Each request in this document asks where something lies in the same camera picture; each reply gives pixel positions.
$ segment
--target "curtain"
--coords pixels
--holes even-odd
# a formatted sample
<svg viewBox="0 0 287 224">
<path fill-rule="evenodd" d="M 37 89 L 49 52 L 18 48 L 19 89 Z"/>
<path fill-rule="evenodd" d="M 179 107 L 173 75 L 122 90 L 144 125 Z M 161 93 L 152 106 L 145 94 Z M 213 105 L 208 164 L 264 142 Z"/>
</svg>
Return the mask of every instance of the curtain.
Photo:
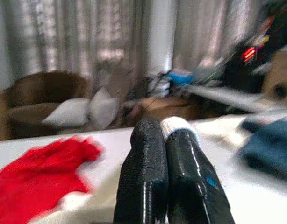
<svg viewBox="0 0 287 224">
<path fill-rule="evenodd" d="M 130 2 L 3 0 L 15 79 L 67 70 L 95 80 L 100 64 L 128 63 Z"/>
<path fill-rule="evenodd" d="M 211 67 L 258 24 L 261 0 L 179 0 L 173 68 Z"/>
</svg>

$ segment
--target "red cloth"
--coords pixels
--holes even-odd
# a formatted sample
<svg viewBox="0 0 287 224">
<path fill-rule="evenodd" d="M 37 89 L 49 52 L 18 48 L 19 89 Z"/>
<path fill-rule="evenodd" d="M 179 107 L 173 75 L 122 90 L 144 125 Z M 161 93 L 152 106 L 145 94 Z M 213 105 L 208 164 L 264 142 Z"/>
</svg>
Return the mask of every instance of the red cloth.
<svg viewBox="0 0 287 224">
<path fill-rule="evenodd" d="M 56 141 L 32 148 L 0 171 L 0 224 L 25 224 L 72 191 L 88 192 L 76 169 L 94 161 L 101 147 L 91 139 Z"/>
</svg>

